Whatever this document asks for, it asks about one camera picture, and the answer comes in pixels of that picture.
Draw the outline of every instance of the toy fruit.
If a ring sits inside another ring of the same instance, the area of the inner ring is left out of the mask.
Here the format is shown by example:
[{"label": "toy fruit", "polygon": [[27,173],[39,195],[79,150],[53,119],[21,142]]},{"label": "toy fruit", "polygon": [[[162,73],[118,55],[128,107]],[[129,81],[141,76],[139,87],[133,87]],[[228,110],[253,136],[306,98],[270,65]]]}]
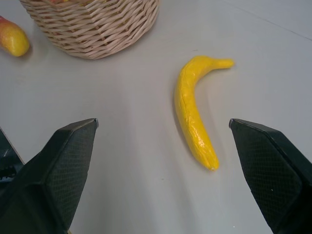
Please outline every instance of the toy fruit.
[{"label": "toy fruit", "polygon": [[181,70],[175,88],[175,111],[186,141],[194,157],[213,171],[219,167],[219,161],[196,107],[194,88],[197,81],[211,70],[233,65],[231,59],[196,56]]},{"label": "toy fruit", "polygon": [[0,46],[14,56],[22,56],[29,49],[24,31],[0,16]]}]

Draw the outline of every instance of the woven basket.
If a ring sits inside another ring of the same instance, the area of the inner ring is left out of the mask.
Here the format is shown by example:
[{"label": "woven basket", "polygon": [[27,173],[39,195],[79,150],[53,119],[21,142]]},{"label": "woven basket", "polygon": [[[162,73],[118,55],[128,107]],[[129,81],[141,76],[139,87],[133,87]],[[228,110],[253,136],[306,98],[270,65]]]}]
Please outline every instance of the woven basket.
[{"label": "woven basket", "polygon": [[85,59],[100,59],[135,43],[154,24],[159,1],[20,0],[57,48]]}]

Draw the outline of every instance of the banana tip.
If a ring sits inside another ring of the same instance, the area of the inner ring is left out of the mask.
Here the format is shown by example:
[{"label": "banana tip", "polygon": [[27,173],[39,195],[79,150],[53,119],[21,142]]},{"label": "banana tip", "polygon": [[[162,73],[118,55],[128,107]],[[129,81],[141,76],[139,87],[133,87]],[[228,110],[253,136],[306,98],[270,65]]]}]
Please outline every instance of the banana tip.
[{"label": "banana tip", "polygon": [[220,59],[217,62],[218,67],[220,68],[230,68],[235,65],[235,62],[232,59]]}]

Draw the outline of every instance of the banana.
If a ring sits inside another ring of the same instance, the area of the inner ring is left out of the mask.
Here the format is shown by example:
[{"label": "banana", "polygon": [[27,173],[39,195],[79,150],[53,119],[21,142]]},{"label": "banana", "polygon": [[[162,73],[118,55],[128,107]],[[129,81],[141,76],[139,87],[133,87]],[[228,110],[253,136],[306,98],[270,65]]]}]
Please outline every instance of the banana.
[{"label": "banana", "polygon": [[230,68],[231,59],[215,59],[207,56],[192,58],[181,70],[175,88],[175,111],[193,156],[206,168],[216,170],[219,161],[200,118],[194,97],[199,79],[214,69]]}]

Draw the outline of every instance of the yellow banana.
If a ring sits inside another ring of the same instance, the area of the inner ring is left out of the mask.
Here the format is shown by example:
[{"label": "yellow banana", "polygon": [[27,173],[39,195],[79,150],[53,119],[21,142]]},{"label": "yellow banana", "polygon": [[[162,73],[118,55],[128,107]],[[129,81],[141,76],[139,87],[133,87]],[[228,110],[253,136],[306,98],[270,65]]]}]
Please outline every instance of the yellow banana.
[{"label": "yellow banana", "polygon": [[219,161],[200,118],[194,88],[198,80],[211,70],[230,68],[233,65],[231,59],[196,56],[182,68],[175,88],[175,111],[186,141],[194,157],[213,171],[218,169]]}]

